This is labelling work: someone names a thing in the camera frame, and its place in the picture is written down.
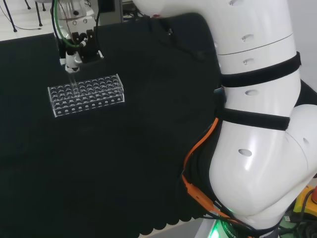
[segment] orange cable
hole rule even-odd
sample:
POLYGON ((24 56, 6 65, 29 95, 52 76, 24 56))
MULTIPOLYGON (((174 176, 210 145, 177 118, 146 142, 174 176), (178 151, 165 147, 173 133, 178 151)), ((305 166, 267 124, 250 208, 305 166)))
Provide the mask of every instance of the orange cable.
MULTIPOLYGON (((204 137, 200 141, 198 141, 197 144, 188 152, 188 154, 186 155, 185 160, 184 160, 184 170, 186 169, 186 164, 187 164, 189 158, 191 157, 191 155, 193 154, 193 152, 208 139, 208 137, 213 133, 214 129, 216 128, 218 122, 219 122, 219 119, 215 118, 211 128, 206 133, 206 135, 204 135, 204 137)), ((207 211, 215 212, 222 217, 229 218, 228 220, 231 222, 239 223, 238 221, 233 220, 231 217, 224 214, 223 212, 220 212, 219 210, 215 209, 215 207, 213 205, 213 201, 211 201, 210 198, 208 198, 197 187, 195 187, 193 184, 189 183, 184 175, 182 175, 182 180, 187 188, 188 194, 191 195, 207 211)))
POLYGON ((188 154, 185 157, 185 161, 184 161, 184 169, 186 168, 186 164, 188 162, 188 159, 190 158, 190 156, 192 155, 192 153, 201 145, 204 143, 204 141, 211 135, 211 133, 214 131, 214 129, 216 128, 217 124, 219 122, 218 118, 214 119, 214 122, 211 126, 211 128, 209 129, 209 131, 207 132, 206 135, 204 135, 204 137, 198 141, 198 143, 188 152, 188 154))

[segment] white floor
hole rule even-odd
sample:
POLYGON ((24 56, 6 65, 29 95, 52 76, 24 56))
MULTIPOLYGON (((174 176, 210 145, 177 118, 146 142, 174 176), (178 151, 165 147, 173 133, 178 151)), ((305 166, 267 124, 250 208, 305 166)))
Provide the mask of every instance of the white floor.
MULTIPOLYGON (((14 25, 27 29, 39 28, 39 20, 34 0, 28 0, 31 7, 30 10, 27 9, 24 0, 9 0, 6 2, 14 25)), ((0 6, 7 15, 4 3, 1 0, 0 6)), ((52 33, 53 27, 50 14, 51 4, 45 4, 45 7, 46 11, 43 11, 42 4, 39 4, 41 21, 43 24, 43 26, 40 27, 41 30, 21 30, 17 28, 17 32, 14 32, 11 23, 4 16, 2 11, 0 11, 0 41, 52 33)))

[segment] black tablecloth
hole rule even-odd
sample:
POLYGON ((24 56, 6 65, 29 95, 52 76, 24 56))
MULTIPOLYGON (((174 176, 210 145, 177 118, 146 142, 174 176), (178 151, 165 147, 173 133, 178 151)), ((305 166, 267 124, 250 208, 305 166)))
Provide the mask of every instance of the black tablecloth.
POLYGON ((77 80, 118 73, 126 102, 60 118, 47 93, 67 83, 53 34, 0 43, 0 236, 136 238, 202 215, 175 185, 213 121, 220 74, 204 20, 170 22, 179 44, 212 54, 198 62, 160 45, 157 23, 154 34, 143 21, 101 27, 106 58, 77 80))

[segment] black velcro strap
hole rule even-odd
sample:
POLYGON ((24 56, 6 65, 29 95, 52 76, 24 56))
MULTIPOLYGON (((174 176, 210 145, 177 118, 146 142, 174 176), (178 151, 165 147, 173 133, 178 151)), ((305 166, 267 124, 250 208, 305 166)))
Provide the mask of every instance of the black velcro strap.
POLYGON ((224 87, 245 87, 260 83, 270 82, 288 76, 299 69, 302 65, 300 53, 282 63, 270 67, 261 68, 251 72, 237 74, 222 74, 221 83, 224 87))
POLYGON ((216 110, 215 116, 221 120, 272 130, 286 130, 288 128, 290 118, 275 115, 243 112, 233 109, 216 110))

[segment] green cable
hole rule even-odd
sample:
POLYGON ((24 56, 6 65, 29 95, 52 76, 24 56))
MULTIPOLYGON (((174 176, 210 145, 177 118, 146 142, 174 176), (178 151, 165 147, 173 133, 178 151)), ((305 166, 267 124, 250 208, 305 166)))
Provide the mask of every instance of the green cable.
POLYGON ((58 23, 58 17, 57 17, 57 2, 58 2, 58 0, 54 0, 54 18, 55 18, 57 30, 58 30, 62 40, 65 42, 65 44, 67 44, 68 46, 73 47, 73 48, 78 48, 78 47, 80 47, 80 45, 73 45, 72 43, 69 43, 69 41, 63 36, 63 34, 60 30, 59 23, 58 23))

